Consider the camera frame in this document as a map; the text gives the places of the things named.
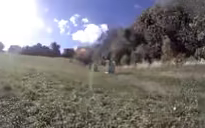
blue sky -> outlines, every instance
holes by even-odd
[[[0,0],[0,41],[62,48],[95,43],[114,27],[130,26],[154,0]]]

treeline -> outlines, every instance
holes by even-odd
[[[4,52],[4,44],[0,42],[0,52]],[[66,57],[72,58],[75,55],[75,51],[72,48],[65,48],[63,52],[60,52],[60,45],[56,42],[50,44],[50,46],[37,43],[33,46],[20,47],[18,45],[11,45],[8,49],[9,53],[32,55],[32,56],[47,56],[47,57]]]

green grass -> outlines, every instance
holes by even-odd
[[[93,73],[64,58],[0,54],[0,127],[205,127],[205,65]]]

sunlight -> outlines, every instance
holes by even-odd
[[[0,0],[0,41],[6,47],[27,45],[42,28],[36,0]]]

grass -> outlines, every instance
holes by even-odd
[[[205,127],[205,65],[115,75],[64,58],[0,54],[0,127]]]

